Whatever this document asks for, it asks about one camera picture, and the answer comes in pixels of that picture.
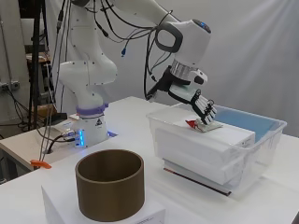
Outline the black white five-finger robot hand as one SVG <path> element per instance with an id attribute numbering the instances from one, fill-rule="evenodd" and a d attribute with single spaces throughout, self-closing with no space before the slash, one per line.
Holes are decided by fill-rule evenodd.
<path id="1" fill-rule="evenodd" d="M 204 125 L 211 123 L 217 110 L 214 101 L 203 96 L 198 85 L 207 82 L 207 75 L 199 68 L 173 61 L 165 69 L 159 81 L 145 94 L 147 100 L 155 97 L 157 91 L 167 92 L 173 99 L 189 105 Z"/>

